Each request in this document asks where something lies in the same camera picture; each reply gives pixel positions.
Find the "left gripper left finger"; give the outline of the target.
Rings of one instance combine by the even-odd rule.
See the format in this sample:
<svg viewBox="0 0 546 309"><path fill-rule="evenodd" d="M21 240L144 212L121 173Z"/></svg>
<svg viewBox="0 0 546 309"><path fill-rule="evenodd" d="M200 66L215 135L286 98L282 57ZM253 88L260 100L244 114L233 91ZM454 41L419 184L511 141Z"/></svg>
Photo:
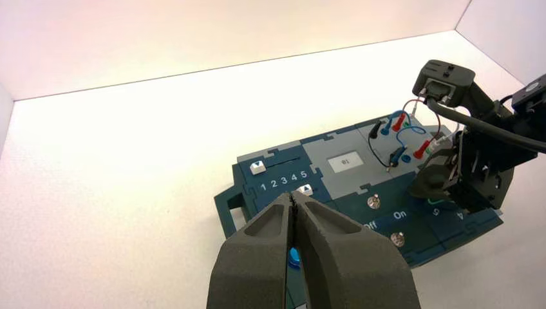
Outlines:
<svg viewBox="0 0 546 309"><path fill-rule="evenodd" d="M293 203L285 192L221 246L213 266L208 308L285 308Z"/></svg>

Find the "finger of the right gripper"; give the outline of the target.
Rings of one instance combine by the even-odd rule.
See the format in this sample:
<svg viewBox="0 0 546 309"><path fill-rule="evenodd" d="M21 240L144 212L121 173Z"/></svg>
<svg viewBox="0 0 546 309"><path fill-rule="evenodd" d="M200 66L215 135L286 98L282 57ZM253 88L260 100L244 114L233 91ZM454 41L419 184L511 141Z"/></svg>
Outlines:
<svg viewBox="0 0 546 309"><path fill-rule="evenodd" d="M465 185L453 185L447 188L449 197L469 213L490 209L489 200L477 190Z"/></svg>
<svg viewBox="0 0 546 309"><path fill-rule="evenodd" d="M414 198L453 201L444 186L453 169L451 159L454 155L453 146L434 150L410 183L409 194Z"/></svg>

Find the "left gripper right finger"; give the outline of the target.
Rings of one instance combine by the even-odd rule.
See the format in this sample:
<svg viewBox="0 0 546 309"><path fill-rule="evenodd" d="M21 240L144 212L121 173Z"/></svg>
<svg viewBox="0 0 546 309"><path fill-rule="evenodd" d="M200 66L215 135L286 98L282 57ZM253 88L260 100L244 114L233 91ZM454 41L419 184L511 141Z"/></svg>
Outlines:
<svg viewBox="0 0 546 309"><path fill-rule="evenodd" d="M411 270L390 238L304 194L292 201L307 308L420 308Z"/></svg>

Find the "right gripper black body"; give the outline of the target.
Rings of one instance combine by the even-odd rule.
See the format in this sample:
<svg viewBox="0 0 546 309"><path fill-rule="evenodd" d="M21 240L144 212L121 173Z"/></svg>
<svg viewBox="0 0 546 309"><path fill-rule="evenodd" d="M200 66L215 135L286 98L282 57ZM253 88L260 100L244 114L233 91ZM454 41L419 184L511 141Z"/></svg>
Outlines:
<svg viewBox="0 0 546 309"><path fill-rule="evenodd" d="M499 210L514 170L499 171L493 159L486 158L485 153L478 150L470 134L465 131L457 133L457 158L457 185L474 188L489 200L490 209Z"/></svg>

